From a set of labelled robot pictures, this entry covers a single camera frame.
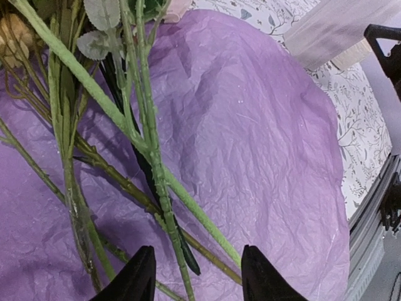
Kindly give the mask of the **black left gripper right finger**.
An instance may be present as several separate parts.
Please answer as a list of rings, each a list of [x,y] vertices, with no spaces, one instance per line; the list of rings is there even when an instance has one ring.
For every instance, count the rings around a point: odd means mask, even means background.
[[[306,298],[283,278],[257,246],[244,246],[241,278],[245,301],[306,301]]]

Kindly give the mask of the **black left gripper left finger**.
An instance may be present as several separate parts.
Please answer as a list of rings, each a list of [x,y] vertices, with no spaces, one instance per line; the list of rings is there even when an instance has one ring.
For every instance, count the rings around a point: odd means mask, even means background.
[[[141,246],[117,276],[90,301],[153,301],[156,259],[152,246]]]

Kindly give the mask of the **white ribbed vase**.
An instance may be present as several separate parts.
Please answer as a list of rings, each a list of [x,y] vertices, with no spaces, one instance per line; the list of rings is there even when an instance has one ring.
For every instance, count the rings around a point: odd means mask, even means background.
[[[400,1],[320,1],[285,32],[284,44],[303,68],[315,70],[364,38],[369,24],[400,13]]]

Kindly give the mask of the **purple wrapping paper sheet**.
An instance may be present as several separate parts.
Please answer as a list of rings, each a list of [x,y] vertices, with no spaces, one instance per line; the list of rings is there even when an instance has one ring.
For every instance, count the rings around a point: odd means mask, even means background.
[[[344,300],[349,228],[328,95],[270,36],[206,9],[160,25],[149,67],[162,159],[227,240],[239,253],[256,245],[308,300]],[[9,97],[3,78],[1,117],[63,187],[53,133]],[[95,101],[81,121],[84,138],[149,193],[129,141]],[[104,173],[77,163],[99,229],[130,254],[152,245],[157,279],[185,296],[165,232]],[[18,151],[1,143],[1,300],[94,294],[68,210]]]

